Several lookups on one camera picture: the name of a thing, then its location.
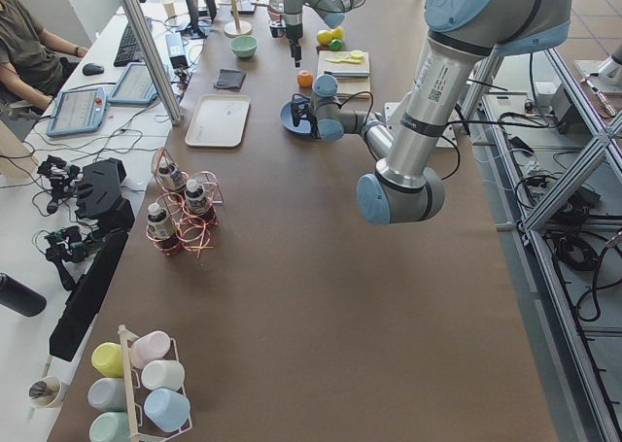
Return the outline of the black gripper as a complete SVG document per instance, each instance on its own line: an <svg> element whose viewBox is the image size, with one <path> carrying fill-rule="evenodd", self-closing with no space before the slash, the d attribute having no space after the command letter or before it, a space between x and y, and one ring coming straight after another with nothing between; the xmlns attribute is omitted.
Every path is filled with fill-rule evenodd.
<svg viewBox="0 0 622 442"><path fill-rule="evenodd" d="M286 35L286 23L283 20L271 20L269 31L273 38L283 38ZM294 66L299 67L301 64L301 45L298 40L289 40L289 45Z"/></svg>
<svg viewBox="0 0 622 442"><path fill-rule="evenodd" d="M292 132L314 132L315 118L310 114L311 99L301 94L294 94L290 102Z"/></svg>

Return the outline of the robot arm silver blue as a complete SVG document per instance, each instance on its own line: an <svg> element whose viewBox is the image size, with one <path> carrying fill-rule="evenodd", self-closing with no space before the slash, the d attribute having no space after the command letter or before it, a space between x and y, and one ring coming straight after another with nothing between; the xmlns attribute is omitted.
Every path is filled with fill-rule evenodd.
<svg viewBox="0 0 622 442"><path fill-rule="evenodd" d="M362 136L377 159L373 173L357 185L359 209L368 222L428 220L445 198L428 160L473 66L493 52L516 55L559 46L568 37L570 9L571 0L426 0L426 43L394 127L343 110L330 74L316 78L308 101L290 102L293 124L306 120L314 136L328 141Z"/></svg>
<svg viewBox="0 0 622 442"><path fill-rule="evenodd" d="M302 8L310 7L329 28L336 29L342 24L347 12L358 8L364 2L365 0L271 0L267 5L268 13L277 24L270 28L271 34L279 37L281 33L278 32L278 27L284 29L294 66L298 68L301 62L299 41L303 37Z"/></svg>

